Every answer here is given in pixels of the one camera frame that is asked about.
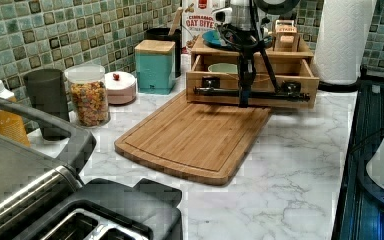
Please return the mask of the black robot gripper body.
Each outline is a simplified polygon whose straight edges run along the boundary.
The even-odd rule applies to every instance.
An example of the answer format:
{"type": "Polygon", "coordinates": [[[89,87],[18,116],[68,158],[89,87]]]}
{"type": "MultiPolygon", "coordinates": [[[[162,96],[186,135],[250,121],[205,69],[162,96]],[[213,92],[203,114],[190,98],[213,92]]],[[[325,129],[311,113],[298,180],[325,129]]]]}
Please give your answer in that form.
{"type": "Polygon", "coordinates": [[[252,58],[255,53],[266,53],[264,42],[249,31],[233,30],[230,45],[244,58],[252,58]]]}

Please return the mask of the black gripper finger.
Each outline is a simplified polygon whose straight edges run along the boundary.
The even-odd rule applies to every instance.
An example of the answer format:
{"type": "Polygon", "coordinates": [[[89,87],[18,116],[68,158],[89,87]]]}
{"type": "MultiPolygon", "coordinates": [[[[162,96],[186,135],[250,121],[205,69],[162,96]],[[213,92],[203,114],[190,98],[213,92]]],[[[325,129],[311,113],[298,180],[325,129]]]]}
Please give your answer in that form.
{"type": "Polygon", "coordinates": [[[266,67],[267,73],[269,75],[270,81],[274,87],[275,92],[277,93],[280,91],[280,87],[277,83],[276,76],[275,76],[274,70],[272,68],[272,65],[269,61],[265,47],[260,48],[260,54],[261,54],[261,57],[263,58],[263,62],[264,62],[264,65],[266,67]]]}
{"type": "Polygon", "coordinates": [[[252,84],[256,75],[254,56],[252,54],[241,54],[238,57],[238,75],[239,107],[246,108],[248,106],[252,84]]]}

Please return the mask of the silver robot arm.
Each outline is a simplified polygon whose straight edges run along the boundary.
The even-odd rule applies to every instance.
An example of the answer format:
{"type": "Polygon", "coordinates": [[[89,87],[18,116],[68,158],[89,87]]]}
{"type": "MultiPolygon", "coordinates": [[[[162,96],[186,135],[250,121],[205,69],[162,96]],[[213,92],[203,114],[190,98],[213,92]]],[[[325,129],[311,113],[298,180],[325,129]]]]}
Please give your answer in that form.
{"type": "Polygon", "coordinates": [[[258,11],[272,15],[282,15],[293,10],[300,0],[231,0],[232,20],[226,30],[232,34],[227,38],[238,53],[239,75],[239,106],[247,107],[250,98],[276,99],[298,101],[301,84],[288,81],[281,86],[269,61],[264,32],[261,29],[261,19],[258,11]],[[254,54],[259,52],[266,67],[269,79],[274,87],[273,92],[258,92],[252,90],[256,77],[254,54]]]}

